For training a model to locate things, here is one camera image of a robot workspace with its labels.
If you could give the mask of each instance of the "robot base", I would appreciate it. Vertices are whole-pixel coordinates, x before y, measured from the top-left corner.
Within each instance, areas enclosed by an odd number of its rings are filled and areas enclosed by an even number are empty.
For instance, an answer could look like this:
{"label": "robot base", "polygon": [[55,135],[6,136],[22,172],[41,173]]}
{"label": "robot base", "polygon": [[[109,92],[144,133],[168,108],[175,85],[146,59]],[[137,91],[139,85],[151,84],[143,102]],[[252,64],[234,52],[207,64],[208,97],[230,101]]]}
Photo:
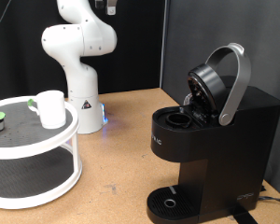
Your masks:
{"label": "robot base", "polygon": [[77,133],[95,133],[103,127],[103,105],[99,102],[98,95],[84,98],[69,96],[68,102],[77,110]]}

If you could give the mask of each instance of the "black coffee maker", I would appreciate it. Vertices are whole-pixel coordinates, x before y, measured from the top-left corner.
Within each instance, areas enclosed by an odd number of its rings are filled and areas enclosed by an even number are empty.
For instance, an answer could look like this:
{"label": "black coffee maker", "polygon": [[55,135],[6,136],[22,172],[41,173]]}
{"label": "black coffee maker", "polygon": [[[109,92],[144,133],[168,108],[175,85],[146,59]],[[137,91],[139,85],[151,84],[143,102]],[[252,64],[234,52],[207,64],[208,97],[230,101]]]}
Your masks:
{"label": "black coffee maker", "polygon": [[[216,73],[234,53],[234,82]],[[201,223],[239,215],[257,205],[280,115],[280,101],[247,87],[251,66],[238,44],[216,49],[206,63],[189,72],[188,104],[156,111],[151,149],[180,162],[178,184],[156,189],[147,214],[160,224]]]}

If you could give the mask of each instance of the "silver handle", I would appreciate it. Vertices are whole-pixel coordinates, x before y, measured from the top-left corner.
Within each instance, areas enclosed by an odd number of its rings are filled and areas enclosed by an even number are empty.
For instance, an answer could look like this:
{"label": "silver handle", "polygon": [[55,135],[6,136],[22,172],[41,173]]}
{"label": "silver handle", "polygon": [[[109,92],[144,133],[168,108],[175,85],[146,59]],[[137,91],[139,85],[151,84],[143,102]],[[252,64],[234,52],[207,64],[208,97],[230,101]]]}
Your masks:
{"label": "silver handle", "polygon": [[245,49],[241,45],[235,43],[230,43],[228,46],[216,49],[206,61],[206,64],[216,70],[218,63],[232,52],[235,53],[238,62],[238,71],[231,92],[218,119],[219,124],[222,126],[231,123],[241,103],[251,77],[251,62],[245,54]]}

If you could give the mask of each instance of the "robot arm logo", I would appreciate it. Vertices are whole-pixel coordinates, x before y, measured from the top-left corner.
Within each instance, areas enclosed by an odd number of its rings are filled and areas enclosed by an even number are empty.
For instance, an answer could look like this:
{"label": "robot arm logo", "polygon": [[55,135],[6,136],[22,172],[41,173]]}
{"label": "robot arm logo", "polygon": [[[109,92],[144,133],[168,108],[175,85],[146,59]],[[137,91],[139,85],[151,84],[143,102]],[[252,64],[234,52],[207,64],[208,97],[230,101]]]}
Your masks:
{"label": "robot arm logo", "polygon": [[82,109],[90,109],[91,108],[91,104],[88,103],[88,101],[85,101],[84,105],[82,106]]}

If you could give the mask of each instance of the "table surface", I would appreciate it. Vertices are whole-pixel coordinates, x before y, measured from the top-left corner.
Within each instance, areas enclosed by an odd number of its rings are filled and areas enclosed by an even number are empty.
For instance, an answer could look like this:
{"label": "table surface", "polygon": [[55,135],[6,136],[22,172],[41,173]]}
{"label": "table surface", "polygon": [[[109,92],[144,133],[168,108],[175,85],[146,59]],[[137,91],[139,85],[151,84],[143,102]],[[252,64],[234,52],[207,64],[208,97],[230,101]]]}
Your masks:
{"label": "table surface", "polygon": [[[147,196],[154,189],[177,184],[179,163],[164,161],[150,149],[151,116],[177,105],[161,89],[100,95],[108,124],[97,133],[78,136],[83,172],[61,198],[35,208],[0,209],[0,224],[8,223],[151,223]],[[264,181],[261,196],[280,198]],[[258,223],[280,224],[280,203],[259,202],[250,214]],[[232,217],[206,223],[236,224]]]}

